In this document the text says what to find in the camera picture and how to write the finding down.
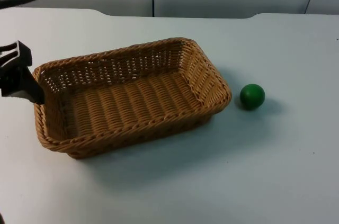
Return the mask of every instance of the rectangular basket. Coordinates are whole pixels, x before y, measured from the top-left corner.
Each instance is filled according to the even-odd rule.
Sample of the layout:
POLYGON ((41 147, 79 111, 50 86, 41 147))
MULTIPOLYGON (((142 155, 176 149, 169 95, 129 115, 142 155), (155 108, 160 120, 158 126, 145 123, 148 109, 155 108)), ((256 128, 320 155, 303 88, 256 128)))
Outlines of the rectangular basket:
POLYGON ((231 99, 185 38, 52 61, 33 75, 46 97, 34 105, 41 144, 77 159, 192 129, 231 99))

